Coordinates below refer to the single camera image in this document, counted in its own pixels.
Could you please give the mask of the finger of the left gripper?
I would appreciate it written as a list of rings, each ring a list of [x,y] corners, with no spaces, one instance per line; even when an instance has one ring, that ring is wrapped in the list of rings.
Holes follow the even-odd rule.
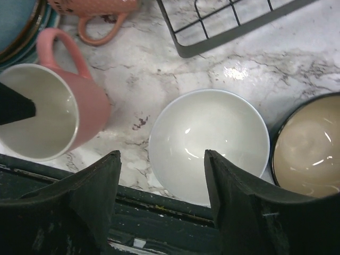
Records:
[[[1,125],[25,120],[36,115],[34,102],[1,83]]]

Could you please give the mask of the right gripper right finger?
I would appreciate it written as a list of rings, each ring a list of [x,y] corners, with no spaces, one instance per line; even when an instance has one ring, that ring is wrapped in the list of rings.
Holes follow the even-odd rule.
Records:
[[[287,191],[214,150],[204,166],[223,254],[339,254],[339,194]]]

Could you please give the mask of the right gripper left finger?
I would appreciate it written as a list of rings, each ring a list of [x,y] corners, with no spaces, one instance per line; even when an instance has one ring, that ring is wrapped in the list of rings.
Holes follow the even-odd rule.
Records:
[[[1,254],[103,254],[121,153],[18,198],[1,199]]]

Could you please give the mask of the plain pink mug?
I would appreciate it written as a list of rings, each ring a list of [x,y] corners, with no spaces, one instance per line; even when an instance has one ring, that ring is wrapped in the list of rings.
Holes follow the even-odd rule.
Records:
[[[71,54],[77,73],[56,63],[55,38]],[[34,117],[1,126],[1,144],[21,158],[45,162],[92,139],[107,123],[111,106],[66,32],[44,29],[36,49],[38,64],[18,64],[1,73],[1,83],[32,100],[36,107]]]

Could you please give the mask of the white bowl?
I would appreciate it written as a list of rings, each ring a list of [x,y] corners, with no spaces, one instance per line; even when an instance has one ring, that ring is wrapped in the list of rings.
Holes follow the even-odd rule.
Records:
[[[166,106],[150,134],[149,160],[170,194],[194,205],[210,205],[204,169],[208,149],[261,177],[270,151],[262,116],[242,97],[218,89],[195,90]]]

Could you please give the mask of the black wire dish rack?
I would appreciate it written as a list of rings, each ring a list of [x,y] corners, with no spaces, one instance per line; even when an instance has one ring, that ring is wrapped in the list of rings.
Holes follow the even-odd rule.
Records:
[[[190,58],[286,16],[311,1],[158,1],[177,53]]]

